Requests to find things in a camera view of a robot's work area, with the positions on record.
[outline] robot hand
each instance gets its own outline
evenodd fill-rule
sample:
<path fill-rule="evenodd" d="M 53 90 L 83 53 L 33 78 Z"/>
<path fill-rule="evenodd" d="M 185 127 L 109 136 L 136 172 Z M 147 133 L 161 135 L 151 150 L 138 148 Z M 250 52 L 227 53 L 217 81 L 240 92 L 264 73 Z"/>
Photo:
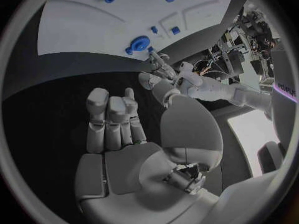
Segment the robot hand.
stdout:
<path fill-rule="evenodd" d="M 120 150 L 128 144 L 146 142 L 133 89 L 126 88 L 124 97 L 109 98 L 108 91 L 95 88 L 87 98 L 86 107 L 90 113 L 88 152 Z"/>

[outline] blue gear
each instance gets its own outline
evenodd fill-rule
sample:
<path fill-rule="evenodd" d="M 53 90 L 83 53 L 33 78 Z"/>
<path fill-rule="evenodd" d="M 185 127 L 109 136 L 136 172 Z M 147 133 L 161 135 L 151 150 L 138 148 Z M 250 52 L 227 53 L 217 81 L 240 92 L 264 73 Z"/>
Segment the blue gear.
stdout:
<path fill-rule="evenodd" d="M 147 36 L 139 36 L 131 42 L 133 51 L 143 51 L 150 44 L 150 39 Z"/>

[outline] purple light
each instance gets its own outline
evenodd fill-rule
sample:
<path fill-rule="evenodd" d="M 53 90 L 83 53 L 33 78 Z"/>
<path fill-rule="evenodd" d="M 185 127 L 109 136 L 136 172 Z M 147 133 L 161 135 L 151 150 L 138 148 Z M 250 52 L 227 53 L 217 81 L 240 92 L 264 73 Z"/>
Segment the purple light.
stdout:
<path fill-rule="evenodd" d="M 291 96 L 289 93 L 287 93 L 287 92 L 285 92 L 285 91 L 279 89 L 279 88 L 277 87 L 276 84 L 273 85 L 273 88 L 274 88 L 278 93 L 282 94 L 284 97 L 290 99 L 291 101 L 294 101 L 295 103 L 298 103 L 298 99 L 297 99 L 296 97 L 293 97 L 293 96 Z"/>

